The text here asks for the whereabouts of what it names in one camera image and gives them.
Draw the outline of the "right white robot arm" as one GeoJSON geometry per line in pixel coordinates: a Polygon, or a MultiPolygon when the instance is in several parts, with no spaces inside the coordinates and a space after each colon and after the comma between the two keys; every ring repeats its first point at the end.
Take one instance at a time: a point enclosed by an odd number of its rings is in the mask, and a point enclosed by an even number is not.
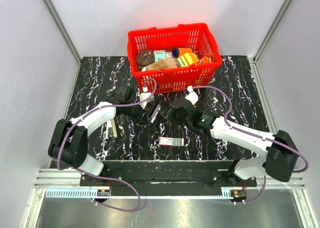
{"type": "Polygon", "coordinates": [[[224,140],[257,154],[251,159],[235,160],[227,174],[228,182],[239,186],[256,176],[270,176],[289,182],[298,160],[298,149],[291,136],[283,130],[276,134],[248,128],[226,121],[208,111],[199,111],[186,98],[176,99],[161,116],[171,122],[187,126],[195,133],[224,140]]]}

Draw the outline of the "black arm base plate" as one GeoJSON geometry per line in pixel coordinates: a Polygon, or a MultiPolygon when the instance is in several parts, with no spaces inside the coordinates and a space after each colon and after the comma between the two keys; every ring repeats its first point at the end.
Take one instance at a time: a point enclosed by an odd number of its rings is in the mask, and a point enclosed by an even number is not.
{"type": "Polygon", "coordinates": [[[106,161],[104,177],[116,178],[110,183],[112,197],[135,197],[121,181],[130,183],[141,197],[152,198],[213,198],[222,197],[222,188],[232,190],[257,187],[255,178],[246,181],[231,176],[232,161],[106,161]]]}

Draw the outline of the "beige stapler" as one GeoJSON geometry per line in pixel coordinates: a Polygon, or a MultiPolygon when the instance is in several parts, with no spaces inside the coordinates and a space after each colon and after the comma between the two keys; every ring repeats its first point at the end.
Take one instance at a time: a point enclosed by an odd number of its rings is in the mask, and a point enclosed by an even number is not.
{"type": "Polygon", "coordinates": [[[114,119],[107,121],[105,137],[106,139],[116,139],[118,137],[116,123],[114,119]]]}

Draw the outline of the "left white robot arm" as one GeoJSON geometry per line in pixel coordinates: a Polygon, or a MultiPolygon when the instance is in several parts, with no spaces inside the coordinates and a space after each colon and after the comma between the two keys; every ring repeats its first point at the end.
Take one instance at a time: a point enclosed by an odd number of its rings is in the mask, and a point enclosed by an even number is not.
{"type": "Polygon", "coordinates": [[[141,118],[145,105],[154,98],[154,93],[144,87],[139,101],[135,102],[134,90],[120,86],[85,114],[69,120],[60,119],[55,125],[48,155],[56,160],[56,167],[60,171],[67,168],[78,169],[91,174],[91,180],[96,185],[103,186],[109,178],[108,173],[103,170],[105,165],[101,161],[88,154],[88,137],[117,116],[141,118]]]}

